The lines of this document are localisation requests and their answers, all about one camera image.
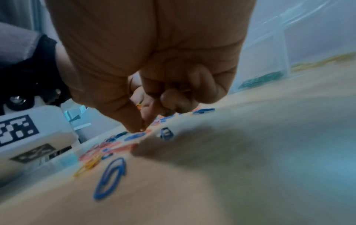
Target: hand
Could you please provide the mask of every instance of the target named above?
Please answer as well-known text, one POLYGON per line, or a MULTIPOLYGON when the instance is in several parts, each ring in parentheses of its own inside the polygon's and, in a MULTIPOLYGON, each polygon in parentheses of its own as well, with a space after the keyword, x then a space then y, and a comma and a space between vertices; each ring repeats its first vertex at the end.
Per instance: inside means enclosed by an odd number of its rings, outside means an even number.
POLYGON ((157 114, 187 112, 227 94, 254 2, 47 0, 47 6, 80 74, 83 99, 135 132, 157 114), (151 97, 141 114, 126 85, 137 71, 151 97))

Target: pile of yellow paper clips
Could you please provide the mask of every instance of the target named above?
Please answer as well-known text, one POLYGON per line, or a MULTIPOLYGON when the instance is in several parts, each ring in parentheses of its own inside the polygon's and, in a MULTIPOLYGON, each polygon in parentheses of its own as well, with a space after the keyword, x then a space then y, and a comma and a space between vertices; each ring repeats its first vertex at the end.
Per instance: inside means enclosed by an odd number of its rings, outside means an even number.
POLYGON ((73 176, 79 177, 82 173, 87 170, 94 168, 97 164, 100 163, 103 154, 95 155, 91 160, 87 161, 73 176))

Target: gray sleeve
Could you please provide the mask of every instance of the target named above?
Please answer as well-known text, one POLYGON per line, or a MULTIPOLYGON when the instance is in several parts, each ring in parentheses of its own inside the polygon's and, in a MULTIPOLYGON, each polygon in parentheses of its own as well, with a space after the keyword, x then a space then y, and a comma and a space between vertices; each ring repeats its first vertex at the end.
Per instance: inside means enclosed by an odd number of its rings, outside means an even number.
POLYGON ((0 68, 32 57, 42 34, 0 22, 0 68))

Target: wooden table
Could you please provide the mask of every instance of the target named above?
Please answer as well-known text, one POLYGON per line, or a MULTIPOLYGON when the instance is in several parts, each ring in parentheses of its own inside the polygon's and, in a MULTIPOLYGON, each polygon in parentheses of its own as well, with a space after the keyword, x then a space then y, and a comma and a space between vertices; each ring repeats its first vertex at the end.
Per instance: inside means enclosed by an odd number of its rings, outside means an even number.
POLYGON ((77 179, 64 169, 3 201, 0 224, 355 224, 355 71, 325 66, 176 116, 163 124, 174 139, 157 128, 125 154, 108 198, 92 195, 110 160, 77 179))

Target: white device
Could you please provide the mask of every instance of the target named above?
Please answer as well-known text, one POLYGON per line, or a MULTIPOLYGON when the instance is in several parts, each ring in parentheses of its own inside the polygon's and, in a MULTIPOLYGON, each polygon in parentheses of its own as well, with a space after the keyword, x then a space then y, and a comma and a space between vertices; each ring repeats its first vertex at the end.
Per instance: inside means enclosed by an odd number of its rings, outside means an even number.
POLYGON ((0 116, 0 183, 77 140, 59 107, 45 105, 0 116))

